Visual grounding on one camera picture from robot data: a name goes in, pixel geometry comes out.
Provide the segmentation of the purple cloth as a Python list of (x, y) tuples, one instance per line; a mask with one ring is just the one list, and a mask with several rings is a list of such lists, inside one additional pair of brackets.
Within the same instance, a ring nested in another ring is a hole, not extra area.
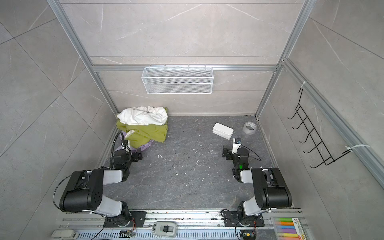
[(136, 152), (142, 152), (142, 151), (145, 151), (147, 148), (149, 148), (149, 147), (152, 145), (153, 142), (154, 142), (153, 140), (150, 140), (148, 143), (146, 143), (146, 144), (144, 144), (144, 145), (141, 145), (140, 147), (138, 147), (138, 148), (136, 149), (136, 148), (134, 148), (134, 147), (131, 145), (130, 141), (128, 140), (128, 146), (130, 147), (132, 153), (136, 153)]

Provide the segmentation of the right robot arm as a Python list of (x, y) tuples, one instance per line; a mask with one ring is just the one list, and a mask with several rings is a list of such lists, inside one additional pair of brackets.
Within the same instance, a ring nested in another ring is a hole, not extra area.
[(234, 165), (233, 177), (240, 183), (252, 184), (254, 196), (237, 208), (237, 224), (249, 226), (272, 209), (290, 208), (293, 198), (279, 168), (250, 168), (250, 151), (244, 146), (223, 147), (222, 157)]

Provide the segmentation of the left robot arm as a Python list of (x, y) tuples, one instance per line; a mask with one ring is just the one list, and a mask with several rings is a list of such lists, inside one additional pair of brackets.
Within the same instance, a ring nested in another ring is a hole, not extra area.
[(59, 209), (69, 213), (92, 213), (106, 218), (104, 227), (136, 226), (135, 218), (124, 201), (115, 201), (103, 194), (104, 186), (125, 182), (130, 166), (142, 160), (142, 152), (124, 149), (112, 154), (110, 166), (93, 170), (75, 171), (60, 199)]

